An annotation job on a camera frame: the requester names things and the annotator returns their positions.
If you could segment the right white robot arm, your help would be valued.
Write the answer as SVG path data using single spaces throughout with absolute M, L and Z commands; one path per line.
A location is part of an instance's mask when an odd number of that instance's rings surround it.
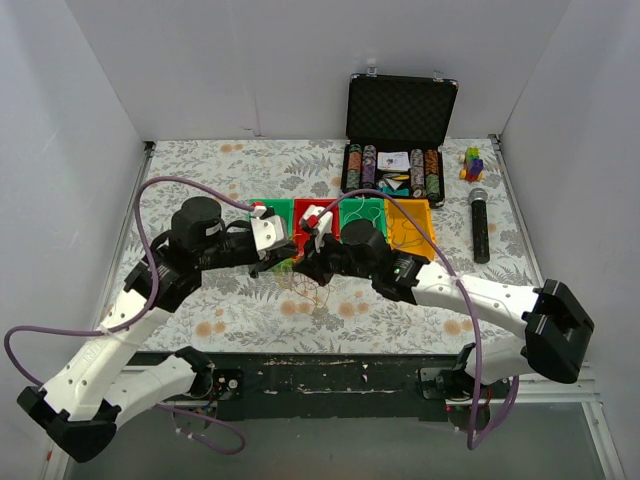
M 537 373 L 551 381 L 577 381 L 594 322 L 564 283 L 515 286 L 472 275 L 454 277 L 439 263 L 392 249 L 364 220 L 348 223 L 338 238 L 314 235 L 293 267 L 321 286 L 333 276 L 368 279 L 382 297 L 477 317 L 508 332 L 483 348 L 481 358 L 462 357 L 452 373 L 454 389 L 475 397 L 507 377 Z

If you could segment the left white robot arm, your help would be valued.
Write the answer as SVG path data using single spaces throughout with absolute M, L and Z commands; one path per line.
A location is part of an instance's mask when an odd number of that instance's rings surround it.
M 296 253 L 286 221 L 258 203 L 245 220 L 224 223 L 220 204 L 207 197 L 186 200 L 168 230 L 150 244 L 125 279 L 113 308 L 72 359 L 41 386 L 29 386 L 18 405 L 78 463 L 100 454 L 119 427 L 168 398 L 208 397 L 214 366 L 193 347 L 119 380 L 141 344 L 202 284 L 207 270 L 246 266 L 257 276 Z

